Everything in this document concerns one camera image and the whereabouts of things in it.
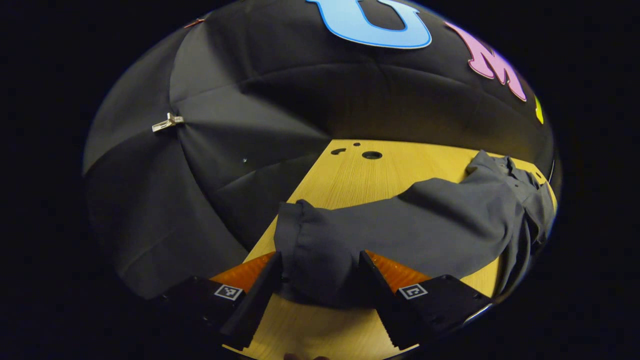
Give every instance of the cloth garment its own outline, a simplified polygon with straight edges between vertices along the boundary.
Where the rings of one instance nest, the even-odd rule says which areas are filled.
[[[461,183],[428,179],[380,200],[328,210],[305,200],[282,204],[275,232],[283,255],[280,294],[329,307],[369,303],[355,277],[367,249],[431,277],[461,278],[504,253],[496,295],[527,271],[532,244],[543,243],[555,215],[548,185],[506,156],[479,151]]]

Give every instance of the wooden table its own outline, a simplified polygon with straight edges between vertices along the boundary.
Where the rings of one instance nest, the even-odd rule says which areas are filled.
[[[331,154],[340,148],[346,150]],[[383,156],[365,159],[362,157],[365,151],[377,151]],[[305,199],[317,208],[337,209],[389,199],[413,183],[432,177],[459,183],[476,154],[477,150],[424,143],[333,140],[287,202]],[[518,159],[513,161],[518,168],[535,174],[540,183],[546,182],[535,165]],[[276,221],[277,217],[245,261],[275,250]],[[499,263],[498,258],[462,281],[492,296]],[[286,352],[298,354],[305,360],[316,356],[331,360],[380,360],[402,351],[391,344],[374,309],[347,311],[301,305],[274,294],[251,346],[241,354],[254,359],[282,360]]]

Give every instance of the gray fabric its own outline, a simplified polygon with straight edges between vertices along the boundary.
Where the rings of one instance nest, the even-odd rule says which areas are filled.
[[[305,200],[282,204],[275,233],[282,252],[280,294],[330,307],[366,306],[355,279],[367,249],[426,275],[464,277],[504,252],[496,294],[518,284],[533,242],[552,225],[547,184],[513,161],[479,151],[460,183],[429,179],[387,200],[349,208],[314,208]]]

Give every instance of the blue letter u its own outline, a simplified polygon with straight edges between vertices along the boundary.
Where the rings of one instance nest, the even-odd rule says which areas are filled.
[[[360,44],[418,49],[431,43],[431,34],[418,17],[418,9],[393,0],[378,0],[391,6],[404,23],[403,30],[383,29],[371,24],[358,4],[362,0],[307,0],[317,3],[324,24],[337,36]]]

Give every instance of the metal clip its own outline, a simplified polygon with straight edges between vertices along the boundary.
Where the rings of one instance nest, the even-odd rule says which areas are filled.
[[[175,126],[176,124],[182,124],[182,123],[184,123],[184,118],[182,118],[181,116],[173,116],[172,113],[167,113],[166,121],[153,125],[151,128],[155,133],[156,131],[162,130],[166,127],[171,127],[171,126]]]

